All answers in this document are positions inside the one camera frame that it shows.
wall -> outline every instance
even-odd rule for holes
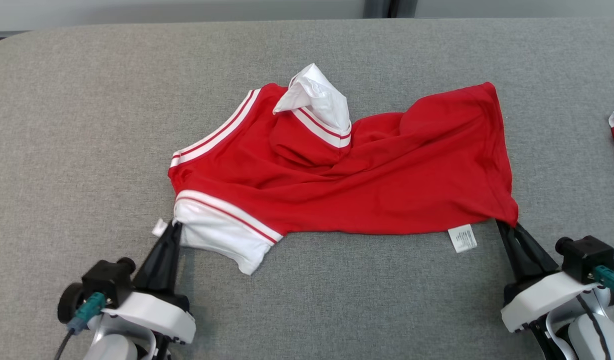
[[[0,33],[108,23],[362,18],[364,0],[0,0]]]
[[[614,16],[614,0],[418,0],[416,18]]]

white tag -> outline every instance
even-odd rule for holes
[[[156,226],[154,226],[153,230],[151,230],[151,233],[160,238],[165,230],[167,230],[167,223],[163,221],[163,219],[159,218]]]
[[[474,237],[474,231],[472,231],[472,226],[470,224],[450,228],[447,231],[449,232],[453,248],[456,249],[456,253],[462,253],[463,251],[478,246],[478,244],[476,244],[476,237]]]

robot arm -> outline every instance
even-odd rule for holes
[[[175,293],[181,228],[180,223],[169,223],[133,280],[133,260],[101,260],[83,275],[82,283],[63,292],[58,303],[63,324],[92,294],[106,298],[105,307],[87,322],[94,339],[85,360],[165,360],[170,358],[170,343],[193,341],[196,322],[188,297]]]
[[[614,359],[614,323],[605,312],[614,305],[614,249],[592,236],[564,237],[556,244],[559,271],[520,224],[497,225],[515,276],[501,310],[507,329],[531,330],[547,360]]]

gray felt surface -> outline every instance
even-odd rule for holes
[[[172,216],[170,156],[249,89],[316,63],[353,119],[496,85],[521,223],[614,246],[614,20],[346,20],[99,25],[0,42],[0,360],[53,357],[56,305],[99,259],[141,260]],[[183,252],[197,319],[185,359],[535,360],[508,333],[513,280],[494,221],[456,254],[446,233],[299,233],[253,276]],[[90,333],[73,339],[80,359]]]

red stripe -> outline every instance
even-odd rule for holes
[[[215,207],[214,205],[210,205],[209,203],[206,203],[206,202],[204,202],[204,201],[198,200],[197,198],[192,198],[192,197],[188,197],[188,196],[181,196],[181,197],[177,198],[177,199],[176,199],[176,201],[181,200],[181,199],[187,199],[187,200],[195,201],[195,202],[197,202],[197,203],[200,203],[200,204],[202,204],[202,205],[205,205],[205,207],[210,207],[210,208],[212,208],[212,209],[214,209],[214,210],[218,210],[219,212],[221,212],[221,213],[223,213],[223,214],[225,214],[225,215],[228,215],[228,216],[230,216],[230,217],[232,217],[232,218],[236,219],[237,221],[239,221],[239,222],[241,222],[241,223],[245,224],[246,226],[249,226],[249,227],[250,227],[250,228],[251,228],[253,231],[256,231],[258,234],[261,234],[263,237],[265,237],[266,239],[268,239],[270,242],[272,242],[272,243],[274,243],[274,244],[277,244],[277,243],[278,243],[278,242],[277,242],[275,239],[273,239],[273,237],[270,237],[269,235],[267,235],[266,233],[262,232],[261,230],[258,230],[256,227],[254,227],[254,225],[252,225],[252,224],[248,223],[247,221],[245,221],[245,220],[243,220],[243,219],[239,218],[239,217],[238,217],[238,216],[236,216],[236,215],[230,214],[229,212],[227,212],[227,211],[225,211],[225,210],[221,209],[220,207]]]
[[[298,110],[300,110],[301,113],[305,114],[305,116],[307,116],[307,118],[309,118],[309,120],[311,120],[312,123],[316,124],[320,129],[325,130],[325,132],[327,134],[333,135],[333,136],[335,136],[337,138],[341,138],[341,139],[347,139],[351,135],[351,132],[349,132],[348,134],[346,134],[344,136],[341,136],[341,135],[337,134],[336,132],[330,131],[330,130],[326,129],[323,125],[320,125],[320,123],[318,123],[318,121],[314,120],[314,118],[311,117],[305,110],[303,110],[302,107],[299,107]]]
[[[174,158],[179,158],[181,157],[181,155],[186,155],[188,153],[191,153],[194,150],[197,150],[198,148],[200,148],[201,146],[207,145],[207,143],[209,143],[210,141],[213,141],[213,139],[215,139],[218,135],[222,134],[225,130],[229,129],[229,127],[234,123],[234,121],[236,121],[236,119],[238,119],[239,116],[241,116],[241,113],[243,112],[243,110],[247,107],[247,104],[250,102],[250,100],[252,100],[252,96],[254,96],[254,91],[252,90],[251,93],[249,94],[249,97],[247,98],[247,100],[245,101],[245,104],[240,108],[240,111],[238,111],[238,113],[236,114],[236,116],[234,116],[231,121],[227,124],[227,126],[223,127],[222,130],[220,130],[219,132],[216,132],[212,137],[209,137],[209,139],[207,139],[206,141],[203,141],[201,144],[199,144],[198,146],[195,146],[194,148],[192,148],[191,150],[187,150],[185,152],[182,152],[180,155],[174,155]]]

